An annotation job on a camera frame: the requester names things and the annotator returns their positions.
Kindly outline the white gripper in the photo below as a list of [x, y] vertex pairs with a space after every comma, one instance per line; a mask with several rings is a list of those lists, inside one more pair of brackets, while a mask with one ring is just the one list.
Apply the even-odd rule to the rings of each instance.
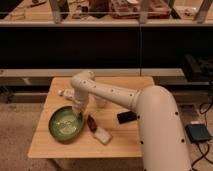
[[81, 114], [83, 114], [87, 107], [87, 104], [88, 104], [87, 99], [83, 99], [83, 100], [74, 99], [73, 104], [72, 104], [72, 109], [73, 109], [74, 114], [77, 117], [79, 117]]

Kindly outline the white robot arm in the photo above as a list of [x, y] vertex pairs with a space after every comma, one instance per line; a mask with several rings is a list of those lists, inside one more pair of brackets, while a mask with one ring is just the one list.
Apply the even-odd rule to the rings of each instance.
[[134, 90], [99, 83], [92, 71], [74, 75], [74, 113], [79, 115], [93, 94], [137, 116], [144, 171], [192, 171], [184, 128], [174, 96], [162, 86]]

